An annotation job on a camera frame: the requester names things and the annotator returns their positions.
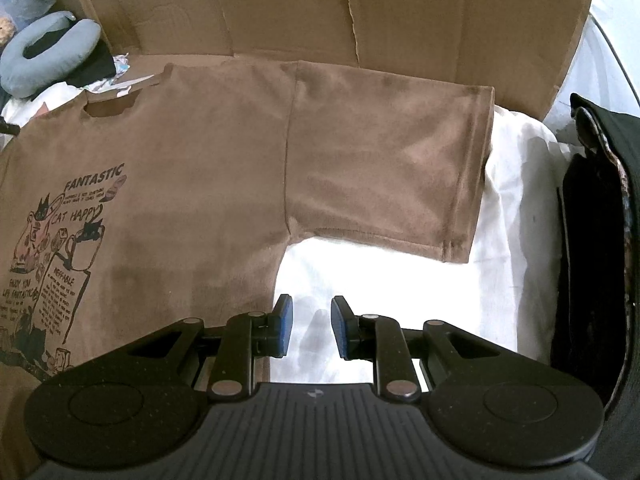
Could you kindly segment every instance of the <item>u-shaped pillow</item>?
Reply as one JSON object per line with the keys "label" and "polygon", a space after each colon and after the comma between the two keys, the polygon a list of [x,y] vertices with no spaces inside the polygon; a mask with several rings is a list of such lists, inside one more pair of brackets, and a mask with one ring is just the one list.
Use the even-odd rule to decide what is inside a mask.
{"label": "u-shaped pillow", "polygon": [[0,86],[14,97],[29,97],[51,83],[64,79],[92,53],[100,39],[100,25],[80,20],[60,40],[31,59],[24,50],[47,32],[71,26],[75,17],[61,10],[48,14],[20,31],[0,57]]}

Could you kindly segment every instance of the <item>silver screw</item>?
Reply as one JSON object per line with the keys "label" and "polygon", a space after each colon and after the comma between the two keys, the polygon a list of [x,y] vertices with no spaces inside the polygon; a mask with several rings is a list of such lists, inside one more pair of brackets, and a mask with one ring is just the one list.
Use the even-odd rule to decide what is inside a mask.
{"label": "silver screw", "polygon": [[389,382],[386,390],[396,397],[411,397],[418,391],[418,386],[411,381],[397,380]]}
{"label": "silver screw", "polygon": [[216,381],[211,385],[211,391],[221,397],[231,397],[242,391],[242,384],[228,379]]}

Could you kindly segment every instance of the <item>cardboard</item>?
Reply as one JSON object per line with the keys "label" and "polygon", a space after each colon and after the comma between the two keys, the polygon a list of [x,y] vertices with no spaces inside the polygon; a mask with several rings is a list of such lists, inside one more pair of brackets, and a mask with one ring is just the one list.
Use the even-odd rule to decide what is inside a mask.
{"label": "cardboard", "polygon": [[590,2],[58,0],[96,19],[114,54],[303,59],[494,86],[497,104],[539,120]]}

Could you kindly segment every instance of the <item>brown t-shirt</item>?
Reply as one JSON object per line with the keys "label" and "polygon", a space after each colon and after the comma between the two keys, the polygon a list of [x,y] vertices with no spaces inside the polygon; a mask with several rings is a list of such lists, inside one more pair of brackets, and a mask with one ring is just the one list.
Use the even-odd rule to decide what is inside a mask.
{"label": "brown t-shirt", "polygon": [[465,262],[493,97],[230,60],[32,120],[0,154],[0,477],[38,463],[22,409],[39,381],[183,317],[270,310],[291,243]]}

